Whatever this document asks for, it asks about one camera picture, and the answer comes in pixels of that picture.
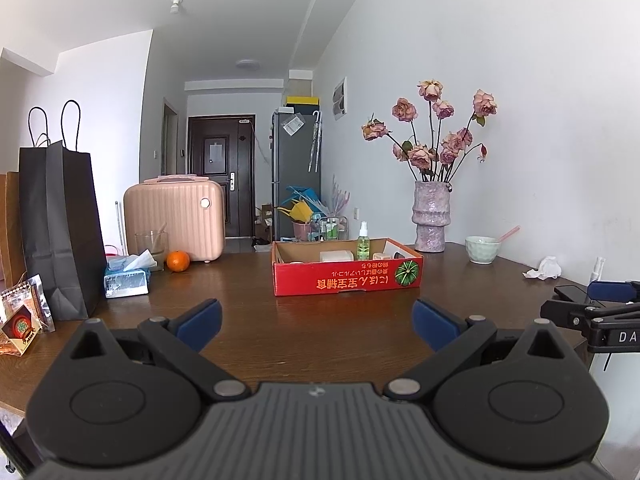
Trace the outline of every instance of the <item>red cardboard box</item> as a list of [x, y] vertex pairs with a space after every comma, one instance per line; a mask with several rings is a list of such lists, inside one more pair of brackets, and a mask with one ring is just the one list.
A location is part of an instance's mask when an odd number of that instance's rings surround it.
[[422, 255], [390, 238], [371, 240], [370, 254], [386, 253], [391, 260], [319, 262], [321, 251], [347, 250], [355, 254], [356, 244], [356, 240], [274, 242], [271, 263], [275, 295], [302, 296], [420, 286]]

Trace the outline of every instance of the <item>wooden table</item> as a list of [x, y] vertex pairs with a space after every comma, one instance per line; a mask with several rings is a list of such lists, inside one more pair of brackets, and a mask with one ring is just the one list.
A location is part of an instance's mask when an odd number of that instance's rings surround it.
[[[431, 354], [414, 334], [411, 308], [428, 298], [461, 318], [483, 314], [502, 328], [539, 316], [553, 287], [567, 280], [526, 280], [527, 267], [498, 258], [469, 262], [447, 244], [426, 256], [420, 289], [276, 298], [268, 254], [223, 254], [181, 274], [154, 274], [148, 296], [105, 301], [94, 316], [132, 328], [150, 316], [176, 317], [206, 298], [223, 305], [220, 334], [202, 354], [255, 387], [260, 381], [371, 381], [378, 389]], [[20, 357], [0, 356], [0, 406], [23, 414], [29, 397], [79, 322], [60, 322]], [[564, 331], [574, 346], [582, 340]]]

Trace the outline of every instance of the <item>brown paper bag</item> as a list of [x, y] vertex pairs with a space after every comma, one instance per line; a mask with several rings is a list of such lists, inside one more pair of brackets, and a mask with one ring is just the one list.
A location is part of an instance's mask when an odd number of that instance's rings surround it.
[[17, 285], [26, 266], [20, 230], [18, 173], [15, 171], [0, 174], [0, 260], [6, 287]]

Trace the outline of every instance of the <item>refrigerator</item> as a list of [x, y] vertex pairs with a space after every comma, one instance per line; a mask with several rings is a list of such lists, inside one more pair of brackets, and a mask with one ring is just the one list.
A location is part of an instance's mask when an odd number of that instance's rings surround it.
[[316, 172], [316, 154], [309, 172], [309, 158], [314, 140], [313, 114], [303, 114], [305, 123], [290, 136], [284, 129], [293, 114], [276, 112], [273, 115], [273, 145], [271, 150], [271, 199], [273, 201], [273, 239], [280, 241], [282, 237], [293, 237], [293, 225], [288, 216], [276, 210], [291, 196], [287, 186], [312, 188], [318, 198], [320, 195], [320, 164]]

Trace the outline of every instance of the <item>dark brown door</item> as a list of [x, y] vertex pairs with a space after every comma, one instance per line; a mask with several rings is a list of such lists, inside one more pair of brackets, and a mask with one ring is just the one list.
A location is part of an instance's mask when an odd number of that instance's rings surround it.
[[254, 234], [254, 117], [189, 118], [190, 173], [222, 186], [227, 237]]

